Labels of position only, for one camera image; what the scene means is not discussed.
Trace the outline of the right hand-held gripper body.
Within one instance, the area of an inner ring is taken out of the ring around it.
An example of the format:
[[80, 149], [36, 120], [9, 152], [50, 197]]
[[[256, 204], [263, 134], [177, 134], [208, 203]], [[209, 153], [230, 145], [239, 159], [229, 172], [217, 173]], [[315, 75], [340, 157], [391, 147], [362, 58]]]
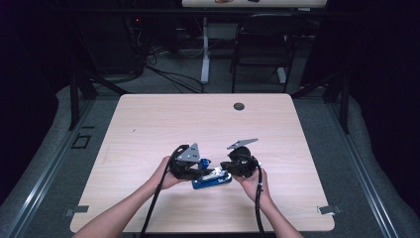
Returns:
[[228, 157], [232, 166], [228, 168], [235, 169], [235, 176], [249, 178], [260, 165], [258, 160], [251, 155], [247, 145], [256, 142], [257, 139], [239, 140], [230, 145]]

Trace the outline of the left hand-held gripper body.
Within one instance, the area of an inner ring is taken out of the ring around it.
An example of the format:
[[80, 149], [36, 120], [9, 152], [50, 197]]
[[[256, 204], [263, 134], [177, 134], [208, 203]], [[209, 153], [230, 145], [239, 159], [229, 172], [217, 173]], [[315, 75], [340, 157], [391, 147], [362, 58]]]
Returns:
[[180, 145], [170, 156], [169, 171], [177, 179], [186, 179], [187, 175], [200, 174], [198, 164], [200, 158], [198, 145]]

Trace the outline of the blue stapler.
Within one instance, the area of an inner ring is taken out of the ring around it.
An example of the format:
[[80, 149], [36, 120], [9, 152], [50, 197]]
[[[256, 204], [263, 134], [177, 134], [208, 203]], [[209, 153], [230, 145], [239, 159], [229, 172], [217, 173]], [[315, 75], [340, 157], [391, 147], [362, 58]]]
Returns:
[[[202, 159], [198, 164], [198, 169], [211, 169], [211, 161], [208, 159]], [[222, 170], [221, 167], [213, 168], [214, 171], [209, 176], [205, 176], [202, 179], [193, 180], [192, 187], [194, 189], [201, 189], [210, 186], [222, 185], [232, 181], [232, 175]]]

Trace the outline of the person's left hand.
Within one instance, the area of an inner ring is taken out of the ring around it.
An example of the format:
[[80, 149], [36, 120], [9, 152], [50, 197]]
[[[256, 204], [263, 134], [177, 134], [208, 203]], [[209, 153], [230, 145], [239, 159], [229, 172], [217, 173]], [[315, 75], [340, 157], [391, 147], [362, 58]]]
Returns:
[[169, 162], [169, 156], [164, 157], [159, 163], [158, 167], [148, 179], [148, 184], [152, 188], [157, 188], [158, 185], [161, 185], [162, 189], [168, 189], [173, 187], [176, 184], [183, 182], [183, 179], [176, 178], [166, 167]]

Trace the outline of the person's right hand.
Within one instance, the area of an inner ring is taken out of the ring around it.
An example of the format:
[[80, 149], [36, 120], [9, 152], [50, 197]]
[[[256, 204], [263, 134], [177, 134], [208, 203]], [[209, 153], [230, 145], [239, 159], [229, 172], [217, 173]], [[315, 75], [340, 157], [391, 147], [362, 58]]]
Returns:
[[234, 176], [234, 180], [236, 180], [241, 185], [246, 195], [252, 201], [255, 201], [257, 198], [258, 186], [260, 186], [262, 189], [260, 202], [266, 203], [270, 199], [267, 174], [264, 169], [254, 171], [253, 175], [249, 178]]

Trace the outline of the grey tape piece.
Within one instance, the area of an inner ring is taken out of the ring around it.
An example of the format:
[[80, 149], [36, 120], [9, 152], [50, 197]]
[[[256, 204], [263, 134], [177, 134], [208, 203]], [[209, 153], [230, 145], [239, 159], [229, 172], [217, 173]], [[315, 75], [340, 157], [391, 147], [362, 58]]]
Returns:
[[75, 213], [86, 213], [88, 208], [88, 205], [77, 205], [72, 208], [68, 208], [63, 215], [66, 217], [72, 217]]
[[339, 205], [318, 206], [317, 210], [322, 215], [336, 215], [343, 211]]

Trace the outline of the white desk leg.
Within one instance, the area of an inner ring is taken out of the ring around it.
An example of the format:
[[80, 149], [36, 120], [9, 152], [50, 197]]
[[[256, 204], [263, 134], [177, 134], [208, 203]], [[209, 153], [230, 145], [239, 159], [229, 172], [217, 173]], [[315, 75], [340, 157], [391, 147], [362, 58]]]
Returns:
[[209, 71], [210, 71], [210, 58], [209, 58], [209, 39], [208, 39], [208, 22], [207, 19], [203, 19], [203, 60], [201, 68], [201, 78], [200, 81], [203, 84], [209, 82]]

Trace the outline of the black metal stand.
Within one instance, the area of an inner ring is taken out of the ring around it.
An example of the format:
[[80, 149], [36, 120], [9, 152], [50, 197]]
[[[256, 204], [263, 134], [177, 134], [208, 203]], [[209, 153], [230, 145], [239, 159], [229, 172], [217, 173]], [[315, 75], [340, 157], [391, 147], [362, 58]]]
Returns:
[[93, 86], [94, 82], [107, 87], [119, 95], [128, 93], [127, 90], [106, 80], [104, 77], [94, 73], [92, 70], [76, 68], [72, 72], [69, 82], [71, 111], [69, 130], [73, 130], [80, 120], [79, 93], [82, 93], [82, 95], [88, 100], [95, 100], [98, 96], [98, 92]]
[[291, 97], [293, 99], [300, 98], [324, 84], [327, 84], [327, 89], [323, 94], [323, 100], [326, 103], [333, 103], [337, 100], [338, 96], [341, 96], [339, 123], [343, 131], [346, 134], [349, 134], [348, 115], [350, 102], [350, 74], [347, 70], [339, 70], [309, 84], [308, 86], [304, 86], [302, 89], [292, 93]]

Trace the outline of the black folding chair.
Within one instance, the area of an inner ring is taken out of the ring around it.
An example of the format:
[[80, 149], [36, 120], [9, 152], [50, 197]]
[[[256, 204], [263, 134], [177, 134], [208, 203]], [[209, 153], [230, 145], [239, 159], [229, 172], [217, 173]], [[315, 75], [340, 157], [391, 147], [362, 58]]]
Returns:
[[236, 90], [237, 67], [282, 68], [285, 75], [282, 91], [290, 79], [298, 43], [307, 29], [307, 21], [297, 14], [260, 13], [245, 17], [236, 30], [230, 66], [232, 91]]

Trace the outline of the dark equipment with red light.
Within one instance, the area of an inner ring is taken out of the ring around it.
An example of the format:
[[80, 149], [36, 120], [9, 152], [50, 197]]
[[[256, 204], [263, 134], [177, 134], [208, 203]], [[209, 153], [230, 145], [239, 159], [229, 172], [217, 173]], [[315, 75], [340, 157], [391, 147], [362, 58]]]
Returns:
[[141, 19], [139, 17], [129, 16], [125, 17], [124, 20], [128, 35], [133, 46], [137, 71], [142, 72], [145, 67], [145, 56], [141, 40], [141, 36], [143, 33]]

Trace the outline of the aluminium floor rail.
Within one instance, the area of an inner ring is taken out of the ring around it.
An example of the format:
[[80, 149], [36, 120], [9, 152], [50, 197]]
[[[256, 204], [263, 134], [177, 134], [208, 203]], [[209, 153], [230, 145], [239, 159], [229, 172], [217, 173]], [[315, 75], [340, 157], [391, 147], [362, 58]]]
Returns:
[[387, 210], [384, 207], [382, 199], [372, 183], [371, 177], [368, 174], [365, 164], [362, 161], [359, 151], [354, 144], [351, 135], [347, 134], [341, 126], [339, 111], [334, 104], [326, 104], [327, 110], [334, 121], [340, 137], [344, 141], [346, 148], [350, 154], [350, 164], [359, 181], [370, 210], [376, 220], [376, 223], [384, 238], [400, 238]]
[[69, 118], [64, 118], [65, 113], [70, 113], [70, 106], [64, 102], [59, 105], [52, 127], [23, 175], [0, 206], [0, 238], [22, 237], [94, 104], [95, 100], [81, 103], [75, 124], [71, 124]]

